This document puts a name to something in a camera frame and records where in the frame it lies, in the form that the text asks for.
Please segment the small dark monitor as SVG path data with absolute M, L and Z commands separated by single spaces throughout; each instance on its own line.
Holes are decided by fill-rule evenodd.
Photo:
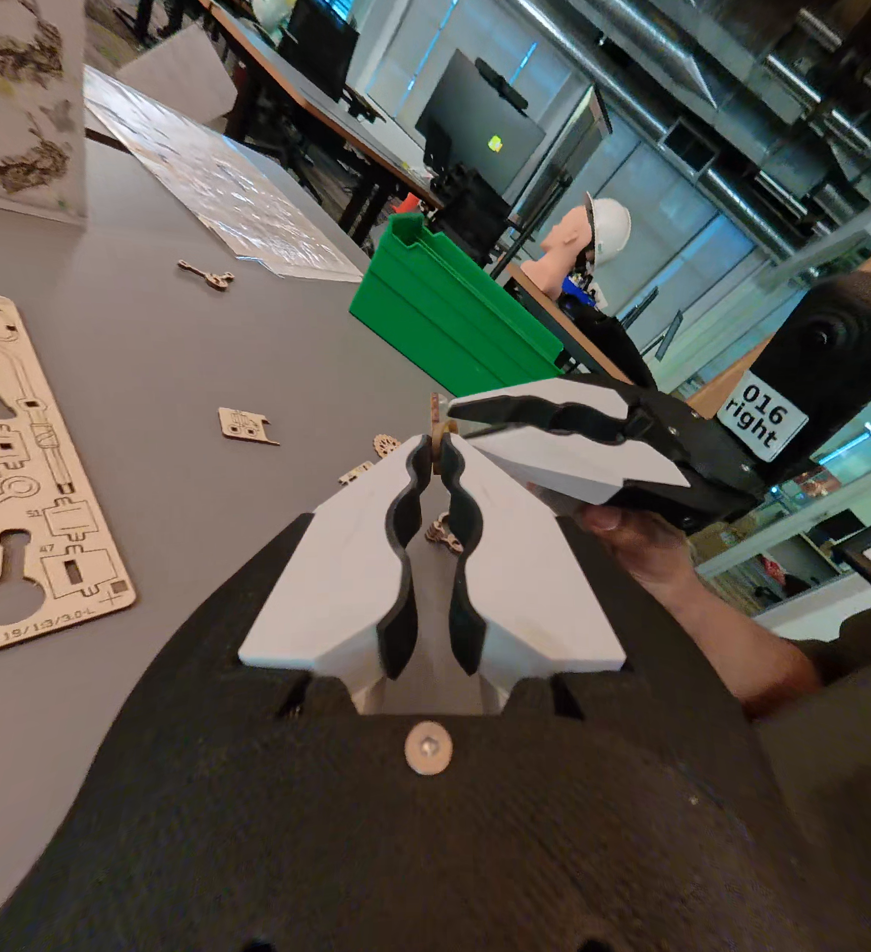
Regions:
M 344 93 L 359 32 L 329 2 L 298 1 L 277 54 L 338 102 Z

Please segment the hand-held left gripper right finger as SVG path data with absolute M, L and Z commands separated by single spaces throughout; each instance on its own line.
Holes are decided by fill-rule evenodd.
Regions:
M 548 506 L 455 435 L 441 439 L 441 477 L 462 546 L 451 646 L 485 713 L 527 679 L 620 671 L 625 651 Z

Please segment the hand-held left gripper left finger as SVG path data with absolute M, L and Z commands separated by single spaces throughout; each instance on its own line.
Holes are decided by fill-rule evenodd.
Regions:
M 239 660 L 345 685 L 360 714 L 411 659 L 418 610 L 408 543 L 421 527 L 432 440 L 418 435 L 312 514 Z

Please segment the person's olive shirt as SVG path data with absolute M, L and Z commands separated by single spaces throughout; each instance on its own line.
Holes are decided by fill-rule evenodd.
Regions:
M 810 661 L 820 689 L 757 731 L 795 820 L 854 916 L 858 947 L 871 950 L 871 608 L 831 641 L 786 644 Z

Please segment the person's right hand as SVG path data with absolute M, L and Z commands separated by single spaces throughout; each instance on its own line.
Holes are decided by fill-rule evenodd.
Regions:
M 658 601 L 699 586 L 685 535 L 660 516 L 607 505 L 580 506 L 576 515 Z

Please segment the mannequin head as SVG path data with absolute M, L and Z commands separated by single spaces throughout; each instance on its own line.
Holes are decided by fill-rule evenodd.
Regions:
M 521 265 L 524 276 L 549 300 L 557 302 L 577 261 L 585 266 L 595 241 L 594 212 L 586 200 L 572 208 L 541 241 L 542 255 Z

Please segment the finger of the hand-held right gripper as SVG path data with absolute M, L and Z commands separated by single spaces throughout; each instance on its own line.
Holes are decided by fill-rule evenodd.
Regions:
M 485 459 L 468 476 L 467 491 L 494 514 L 551 516 L 530 485 L 596 506 L 635 483 L 643 482 L 650 491 L 691 489 L 675 462 L 636 439 L 610 444 L 576 433 L 510 425 L 477 430 L 468 435 L 467 446 Z
M 481 424 L 480 446 L 544 446 L 579 438 L 582 445 L 648 446 L 640 417 L 611 387 L 556 377 L 501 387 L 449 403 L 448 418 Z

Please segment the grey desk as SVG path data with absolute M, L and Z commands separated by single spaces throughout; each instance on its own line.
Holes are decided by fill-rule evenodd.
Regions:
M 428 427 L 438 386 L 349 314 L 355 285 L 235 261 L 130 154 L 92 142 L 83 230 L 0 210 L 16 304 L 137 593 L 0 650 L 0 907 L 122 704 L 191 613 L 291 520 Z M 226 292 L 178 260 L 236 277 Z M 280 446 L 224 438 L 265 415 Z

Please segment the white hard hat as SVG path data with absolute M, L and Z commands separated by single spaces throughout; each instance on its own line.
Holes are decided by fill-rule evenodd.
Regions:
M 584 251 L 590 269 L 598 268 L 616 258 L 628 244 L 632 220 L 628 208 L 613 198 L 594 198 L 585 194 L 585 212 L 591 232 Z

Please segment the wooden beam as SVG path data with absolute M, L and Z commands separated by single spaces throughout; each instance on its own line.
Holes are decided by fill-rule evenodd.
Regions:
M 856 273 L 871 275 L 871 257 L 856 269 Z M 765 338 L 692 395 L 687 400 L 687 404 L 694 414 L 705 419 L 715 417 L 716 412 L 732 393 L 744 373 L 751 368 L 773 337 L 770 335 Z

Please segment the wooden table with mannequin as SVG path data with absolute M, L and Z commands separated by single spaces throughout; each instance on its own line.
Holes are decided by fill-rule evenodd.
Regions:
M 560 340 L 563 350 L 570 354 L 575 363 L 583 365 L 592 373 L 609 375 L 622 383 L 632 384 L 631 378 L 590 341 L 557 303 L 548 298 L 519 266 L 509 264 L 504 273 L 510 281 L 515 283 L 519 291 L 532 301 L 526 309 Z

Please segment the person's right forearm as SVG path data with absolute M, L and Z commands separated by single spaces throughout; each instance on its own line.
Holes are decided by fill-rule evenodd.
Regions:
M 699 647 L 748 720 L 762 720 L 818 694 L 823 683 L 811 660 L 707 589 L 691 565 L 630 568 Z

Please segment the black bag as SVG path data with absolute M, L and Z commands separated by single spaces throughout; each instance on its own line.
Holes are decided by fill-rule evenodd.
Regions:
M 570 295 L 562 294 L 559 306 L 580 333 L 638 387 L 656 389 L 656 380 L 620 321 Z

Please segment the wooden lever piece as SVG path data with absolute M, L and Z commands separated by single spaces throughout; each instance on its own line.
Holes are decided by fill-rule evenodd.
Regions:
M 178 260 L 178 268 L 203 279 L 207 286 L 219 292 L 226 292 L 236 279 L 233 273 L 224 272 L 218 274 L 215 272 L 206 271 L 193 266 L 184 260 Z

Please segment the green plastic bin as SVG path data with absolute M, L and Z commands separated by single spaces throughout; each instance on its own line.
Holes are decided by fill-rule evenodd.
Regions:
M 562 374 L 560 340 L 418 212 L 390 217 L 350 314 L 456 397 Z

